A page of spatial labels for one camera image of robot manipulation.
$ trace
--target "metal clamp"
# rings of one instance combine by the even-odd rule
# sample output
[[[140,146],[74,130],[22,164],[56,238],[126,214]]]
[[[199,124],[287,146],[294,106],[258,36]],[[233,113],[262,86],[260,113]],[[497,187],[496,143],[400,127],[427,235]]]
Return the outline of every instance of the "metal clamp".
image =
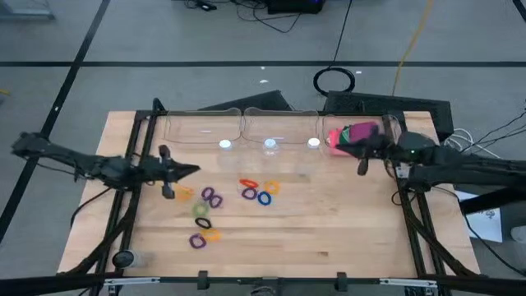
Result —
[[[208,289],[209,287],[208,271],[199,271],[197,273],[197,289]]]
[[[394,171],[396,172],[396,177],[408,178],[410,169],[411,167],[406,164],[399,164],[398,166],[394,168]]]
[[[347,274],[345,272],[336,273],[335,289],[338,292],[347,292]]]
[[[408,287],[438,288],[435,280],[380,279],[380,284]]]
[[[105,286],[125,285],[125,284],[158,284],[161,282],[160,277],[138,277],[138,278],[122,278],[122,279],[107,279],[104,281]]]

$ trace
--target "wooden tabletop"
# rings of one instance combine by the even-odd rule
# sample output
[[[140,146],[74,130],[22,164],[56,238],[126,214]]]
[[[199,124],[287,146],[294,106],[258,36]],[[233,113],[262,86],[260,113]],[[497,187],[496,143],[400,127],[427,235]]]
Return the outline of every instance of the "wooden tabletop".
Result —
[[[405,116],[409,131],[436,139],[429,113]],[[108,115],[97,154],[124,154],[133,117],[134,112]],[[396,184],[381,161],[370,161],[367,175],[361,177],[356,159],[329,155],[323,141],[321,150],[281,145],[277,155],[268,156],[261,149],[260,139],[269,133],[297,142],[311,136],[324,139],[328,127],[371,120],[380,119],[265,117],[252,123],[245,138],[233,141],[234,148],[225,152],[217,144],[181,141],[204,141],[217,133],[234,139],[239,136],[236,118],[158,119],[150,153],[157,155],[157,147],[165,144],[176,161],[198,164],[201,171],[180,181],[195,190],[189,201],[166,200],[159,186],[143,186],[131,249],[145,258],[145,266],[126,269],[125,275],[196,276],[209,271],[209,276],[335,277],[343,271],[349,277],[416,276],[402,209],[390,201]],[[145,130],[143,125],[140,139]],[[195,136],[203,131],[205,135]],[[141,147],[140,140],[136,151]],[[269,206],[262,206],[240,196],[240,178],[275,180],[280,191]],[[199,232],[191,209],[204,187],[213,187],[224,197],[220,208],[209,211],[222,237],[195,250],[188,243]],[[101,182],[88,182],[81,202],[102,190]],[[100,242],[113,194],[108,192],[76,217],[59,271],[71,269]],[[466,267],[479,272],[458,202],[439,190],[426,195],[439,241]],[[432,273],[428,247],[423,240],[421,245],[427,272]],[[111,262],[108,270],[113,270]]]

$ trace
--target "white cable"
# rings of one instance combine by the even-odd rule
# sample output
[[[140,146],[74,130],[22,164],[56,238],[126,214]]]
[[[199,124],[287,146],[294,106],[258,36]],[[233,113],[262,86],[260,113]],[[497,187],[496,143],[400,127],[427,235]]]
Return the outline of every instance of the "white cable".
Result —
[[[455,132],[463,132],[463,133],[466,134],[467,137],[466,136],[461,136],[461,135],[456,135],[456,134],[454,134]],[[457,138],[457,139],[466,141],[468,143],[468,145],[463,146],[462,144],[460,144],[459,141],[457,141],[455,139],[452,139],[452,138]],[[479,144],[475,144],[475,141],[473,140],[473,137],[471,136],[471,133],[469,133],[468,131],[466,131],[463,128],[456,128],[456,129],[454,129],[453,135],[451,135],[450,137],[445,139],[444,144],[448,145],[449,147],[451,147],[453,149],[459,150],[459,151],[462,151],[464,149],[465,150],[469,150],[469,148],[475,146],[475,147],[479,148],[480,150],[483,150],[484,152],[488,153],[489,155],[491,155],[493,157],[496,157],[498,159],[501,159],[501,157],[499,155],[496,155],[495,153],[493,153],[493,152],[489,151],[488,149],[480,146]]]

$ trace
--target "black metal frame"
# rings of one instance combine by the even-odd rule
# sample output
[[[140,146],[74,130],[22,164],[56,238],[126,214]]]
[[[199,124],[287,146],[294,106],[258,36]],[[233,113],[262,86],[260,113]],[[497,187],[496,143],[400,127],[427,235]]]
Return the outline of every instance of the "black metal frame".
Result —
[[[482,194],[460,202],[460,209],[465,215],[481,210],[491,210],[509,203],[526,200],[526,191],[521,188],[506,187],[500,190]]]
[[[157,118],[160,116],[167,116],[172,114],[188,115],[184,112],[169,112],[158,99],[154,99],[154,106],[152,110],[138,110],[134,117],[133,125],[131,127],[131,135],[127,144],[127,150],[125,157],[130,159],[135,150],[138,142],[139,134],[141,131],[141,125],[145,120],[148,120],[147,129],[145,132],[145,140],[141,149],[141,155],[148,155],[152,140],[155,133],[155,124]],[[405,118],[402,112],[393,113],[379,113],[379,112],[351,112],[351,113],[328,113],[320,112],[321,116],[325,115],[337,115],[337,116],[382,116],[383,123],[385,126],[385,132],[392,136],[391,132],[391,118],[395,116],[402,128],[407,130],[405,125]],[[472,291],[478,293],[488,294],[499,294],[499,295],[524,295],[526,294],[526,288],[524,288],[524,281],[521,280],[501,280],[501,279],[489,279],[487,277],[477,276],[475,274],[469,274],[468,272],[463,273],[460,276],[449,276],[445,273],[444,252],[441,251],[440,247],[443,248],[440,243],[436,241],[436,235],[431,221],[431,213],[427,205],[427,200],[424,194],[417,195],[418,207],[422,217],[422,227],[418,228],[415,223],[415,214],[410,204],[408,192],[402,187],[401,182],[396,178],[396,182],[399,189],[400,200],[402,204],[402,210],[404,213],[405,222],[408,230],[408,238],[413,254],[413,260],[415,269],[418,277],[415,280],[432,280],[439,285],[439,292],[442,296],[450,296],[450,289],[458,289],[464,291]],[[122,208],[122,200],[124,197],[122,191],[115,193],[112,208],[108,218],[108,224],[105,232],[107,238],[110,234],[114,234],[116,226],[118,225],[119,213]],[[131,189],[131,199],[128,210],[131,210],[131,216],[129,220],[125,221],[126,225],[122,231],[122,240],[120,250],[129,248],[130,241],[132,238],[132,231],[136,212],[138,210],[139,199],[141,196],[141,185],[137,185]],[[431,247],[431,258],[435,268],[435,274],[428,274],[424,265],[422,256],[422,249],[418,241],[418,234],[422,235],[422,231],[425,231],[423,236],[427,242],[438,244],[439,247]],[[17,295],[32,295],[41,293],[52,293],[58,291],[64,291],[69,289],[80,289],[85,287],[91,287],[90,295],[96,296],[102,288],[102,285],[107,279],[129,279],[123,275],[123,270],[116,269],[114,272],[106,273],[106,267],[108,263],[109,249],[106,250],[100,259],[97,261],[95,273],[86,274],[61,274],[51,277],[41,278],[29,278],[29,279],[14,279],[14,280],[1,280],[0,285],[4,288],[0,289],[0,295],[3,293],[17,294]],[[280,287],[283,284],[291,283],[302,283],[302,284],[334,284],[338,291],[347,290],[348,284],[382,284],[383,279],[367,279],[367,278],[348,278],[345,273],[338,272],[334,278],[234,278],[234,277],[209,277],[207,271],[200,271],[197,277],[161,277],[157,278],[161,283],[197,283],[198,289],[208,289],[210,284],[222,283],[222,284],[272,284],[275,287]],[[120,286],[113,286],[110,290],[111,294],[117,295],[120,290]],[[419,294],[424,295],[425,288],[415,288]]]

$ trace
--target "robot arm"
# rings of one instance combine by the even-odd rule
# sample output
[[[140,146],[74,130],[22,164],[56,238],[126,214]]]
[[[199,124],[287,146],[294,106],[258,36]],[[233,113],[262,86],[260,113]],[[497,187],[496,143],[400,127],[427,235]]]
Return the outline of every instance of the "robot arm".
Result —
[[[105,157],[85,155],[68,148],[55,145],[39,133],[22,133],[12,145],[12,153],[24,159],[42,157],[56,160],[74,169],[76,177],[99,179],[104,185],[127,190],[139,183],[164,182],[163,196],[175,198],[170,184],[200,168],[194,164],[180,164],[170,158],[167,146],[159,147],[160,157],[144,155],[139,165],[121,156]]]
[[[360,175],[367,172],[369,158],[408,164],[408,171],[399,179],[405,187],[417,191],[429,191],[440,183],[507,187],[523,187],[526,183],[526,161],[463,155],[414,132],[403,133],[397,144],[375,132],[368,139],[336,147],[361,160]]]

